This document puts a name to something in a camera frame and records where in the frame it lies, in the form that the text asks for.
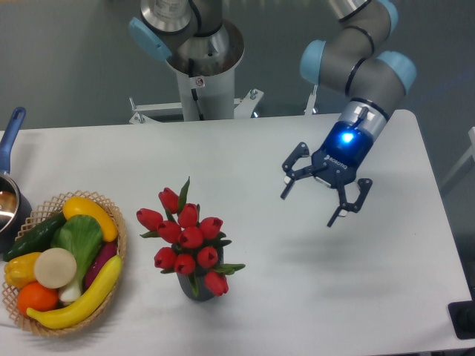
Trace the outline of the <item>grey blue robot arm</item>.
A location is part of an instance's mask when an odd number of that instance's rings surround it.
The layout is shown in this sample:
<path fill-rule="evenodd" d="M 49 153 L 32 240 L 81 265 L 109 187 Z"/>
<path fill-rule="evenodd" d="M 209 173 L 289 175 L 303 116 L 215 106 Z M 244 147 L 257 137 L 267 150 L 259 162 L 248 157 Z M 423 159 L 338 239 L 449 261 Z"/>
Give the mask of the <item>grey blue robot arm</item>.
<path fill-rule="evenodd" d="M 349 103 L 315 152 L 299 144 L 284 161 L 291 188 L 313 177 L 338 193 L 334 218 L 361 210 L 372 186 L 357 171 L 397 105 L 409 93 L 416 66 L 401 53 L 377 52 L 398 24 L 389 1 L 331 1 L 342 30 L 307 45 L 301 76 L 316 88 L 343 93 Z M 235 68 L 244 53 L 241 32 L 223 17 L 221 1 L 142 1 L 129 32 L 153 59 L 176 74 L 186 121 L 250 116 L 255 104 L 235 103 Z"/>

